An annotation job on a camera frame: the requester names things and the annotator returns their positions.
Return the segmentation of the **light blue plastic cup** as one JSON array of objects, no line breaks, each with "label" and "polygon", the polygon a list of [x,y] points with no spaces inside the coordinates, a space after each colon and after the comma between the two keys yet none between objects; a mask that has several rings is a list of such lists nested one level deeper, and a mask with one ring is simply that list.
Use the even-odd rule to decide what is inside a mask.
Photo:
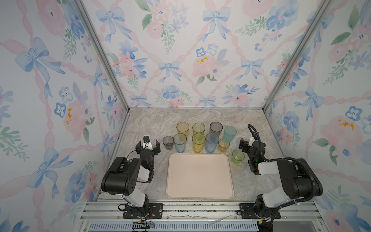
[{"label": "light blue plastic cup", "polygon": [[177,133],[174,136],[174,145],[178,153],[184,153],[186,148],[187,136],[183,133]]}]

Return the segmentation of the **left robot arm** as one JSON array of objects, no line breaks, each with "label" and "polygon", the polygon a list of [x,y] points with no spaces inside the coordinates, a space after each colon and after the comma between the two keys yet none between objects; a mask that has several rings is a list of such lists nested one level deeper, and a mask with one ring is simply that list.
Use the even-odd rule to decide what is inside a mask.
[{"label": "left robot arm", "polygon": [[136,187],[139,183],[151,183],[154,177],[154,157],[161,152],[156,140],[153,147],[149,136],[135,147],[139,158],[116,157],[101,182],[101,190],[111,195],[120,195],[126,201],[118,206],[124,219],[160,219],[162,203],[150,203],[147,194]]}]

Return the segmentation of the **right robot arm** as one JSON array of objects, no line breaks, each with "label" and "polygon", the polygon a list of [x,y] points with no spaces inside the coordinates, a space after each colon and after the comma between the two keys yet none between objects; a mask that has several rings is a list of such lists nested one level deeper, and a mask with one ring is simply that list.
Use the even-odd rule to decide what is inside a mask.
[{"label": "right robot arm", "polygon": [[239,149],[248,155],[249,168],[254,175],[279,176],[281,185],[258,195],[253,206],[247,209],[241,204],[238,215],[244,218],[272,218],[278,215],[276,210],[322,195],[322,184],[305,159],[265,159],[265,143],[254,137],[250,141],[241,139]]}]

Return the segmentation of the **tall orange plastic cup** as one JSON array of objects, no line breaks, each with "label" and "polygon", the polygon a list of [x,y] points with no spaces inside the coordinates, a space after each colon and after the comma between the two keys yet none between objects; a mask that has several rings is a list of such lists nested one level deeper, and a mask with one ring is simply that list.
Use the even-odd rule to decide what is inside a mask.
[{"label": "tall orange plastic cup", "polygon": [[188,136],[189,134],[189,124],[186,122],[180,122],[177,124],[176,129],[179,133],[184,134],[185,136]]}]

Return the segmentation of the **tall green plastic cup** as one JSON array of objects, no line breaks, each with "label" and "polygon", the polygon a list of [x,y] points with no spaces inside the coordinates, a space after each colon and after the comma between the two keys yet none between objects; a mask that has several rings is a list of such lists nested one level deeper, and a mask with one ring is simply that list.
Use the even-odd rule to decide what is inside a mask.
[{"label": "tall green plastic cup", "polygon": [[198,134],[198,133],[204,134],[205,129],[206,129],[205,125],[203,123],[200,123],[200,122],[197,122],[197,123],[193,124],[193,126],[192,126],[193,134]]}]

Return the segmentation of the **tall yellow plastic cup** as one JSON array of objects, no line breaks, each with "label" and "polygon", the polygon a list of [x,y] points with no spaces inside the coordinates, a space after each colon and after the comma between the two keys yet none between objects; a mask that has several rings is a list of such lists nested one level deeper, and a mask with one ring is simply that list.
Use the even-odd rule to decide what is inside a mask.
[{"label": "tall yellow plastic cup", "polygon": [[206,142],[206,137],[202,133],[195,133],[192,136],[193,149],[196,153],[201,153]]}]

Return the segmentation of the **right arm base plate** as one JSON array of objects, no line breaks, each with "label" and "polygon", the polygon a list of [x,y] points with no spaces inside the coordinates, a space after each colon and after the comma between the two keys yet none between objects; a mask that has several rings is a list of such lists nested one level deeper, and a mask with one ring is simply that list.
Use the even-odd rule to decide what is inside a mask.
[{"label": "right arm base plate", "polygon": [[242,219],[269,219],[275,208],[258,207],[255,203],[241,203],[236,214]]}]

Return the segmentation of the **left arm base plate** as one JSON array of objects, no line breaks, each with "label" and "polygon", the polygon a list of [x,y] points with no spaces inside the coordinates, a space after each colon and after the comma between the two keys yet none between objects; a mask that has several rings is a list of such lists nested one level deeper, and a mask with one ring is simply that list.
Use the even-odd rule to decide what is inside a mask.
[{"label": "left arm base plate", "polygon": [[122,210],[123,219],[161,219],[163,214],[162,203],[144,204],[143,207],[134,207],[124,204],[125,208]]}]

